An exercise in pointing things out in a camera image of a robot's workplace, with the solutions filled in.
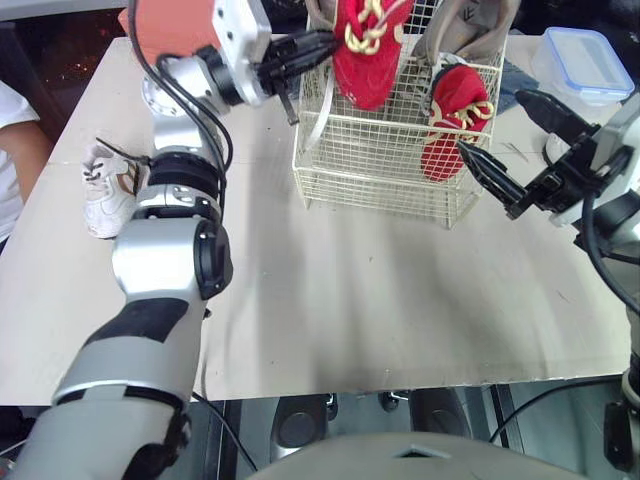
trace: cardboard surface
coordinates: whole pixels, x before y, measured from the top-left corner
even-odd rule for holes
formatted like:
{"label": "cardboard surface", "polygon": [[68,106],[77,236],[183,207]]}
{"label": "cardboard surface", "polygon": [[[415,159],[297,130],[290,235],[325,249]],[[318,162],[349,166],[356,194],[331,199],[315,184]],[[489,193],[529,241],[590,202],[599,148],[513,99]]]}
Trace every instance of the cardboard surface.
{"label": "cardboard surface", "polygon": [[[116,39],[0,257],[0,404],[47,404],[77,349],[122,306],[111,242],[85,230],[79,163],[96,133],[146,151],[140,78],[128,41]],[[516,113],[498,118],[496,136],[536,134]],[[225,123],[237,149],[225,216],[235,275],[203,323],[195,388],[209,398],[626,368],[623,305],[573,246],[575,232],[547,214],[512,222],[488,194],[452,231],[320,202],[306,210],[278,101],[238,107]],[[525,152],[497,152],[522,181],[543,167],[535,146]]]}

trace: white wire basket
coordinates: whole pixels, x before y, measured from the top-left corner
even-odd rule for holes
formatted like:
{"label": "white wire basket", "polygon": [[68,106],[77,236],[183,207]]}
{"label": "white wire basket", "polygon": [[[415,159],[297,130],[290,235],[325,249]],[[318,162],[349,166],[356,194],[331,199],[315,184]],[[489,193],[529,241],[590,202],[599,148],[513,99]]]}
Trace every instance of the white wire basket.
{"label": "white wire basket", "polygon": [[[340,95],[336,85],[322,134],[310,148],[308,140],[321,115],[331,66],[327,63],[303,76],[293,171],[307,207],[311,200],[335,202],[426,218],[451,228],[479,198],[482,188],[466,167],[438,182],[425,176],[421,164],[428,134],[444,134],[441,138],[446,138],[448,147],[463,137],[487,149],[494,124],[491,119],[482,132],[427,126],[431,71],[419,67],[410,54],[435,8],[415,3],[404,28],[396,81],[385,104],[377,111],[360,110]],[[503,59],[504,49],[487,64],[469,64],[482,77],[496,108]],[[458,162],[450,150],[438,150],[435,160],[440,171],[445,162]]]}

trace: container lid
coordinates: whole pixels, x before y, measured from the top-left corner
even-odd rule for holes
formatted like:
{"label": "container lid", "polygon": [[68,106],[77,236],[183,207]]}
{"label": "container lid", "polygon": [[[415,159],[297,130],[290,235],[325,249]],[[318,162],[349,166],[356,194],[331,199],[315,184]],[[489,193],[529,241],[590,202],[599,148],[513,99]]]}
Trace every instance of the container lid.
{"label": "container lid", "polygon": [[562,66],[567,86],[628,96],[633,81],[604,35],[593,30],[550,27],[544,32]]}

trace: person's arm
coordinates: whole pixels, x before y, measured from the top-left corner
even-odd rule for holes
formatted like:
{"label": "person's arm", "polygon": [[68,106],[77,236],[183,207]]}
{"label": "person's arm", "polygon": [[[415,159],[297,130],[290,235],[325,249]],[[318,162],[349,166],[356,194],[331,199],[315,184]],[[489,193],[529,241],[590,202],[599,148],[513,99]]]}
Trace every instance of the person's arm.
{"label": "person's arm", "polygon": [[24,201],[29,198],[53,145],[36,122],[20,122],[0,128],[0,150],[13,161]]}

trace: person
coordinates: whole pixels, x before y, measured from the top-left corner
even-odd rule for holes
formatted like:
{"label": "person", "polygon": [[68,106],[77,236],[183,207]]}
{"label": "person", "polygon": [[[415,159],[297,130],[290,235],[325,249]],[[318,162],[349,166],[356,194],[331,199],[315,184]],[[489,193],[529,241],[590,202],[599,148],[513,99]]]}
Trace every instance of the person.
{"label": "person", "polygon": [[0,254],[53,145],[29,102],[0,80]]}

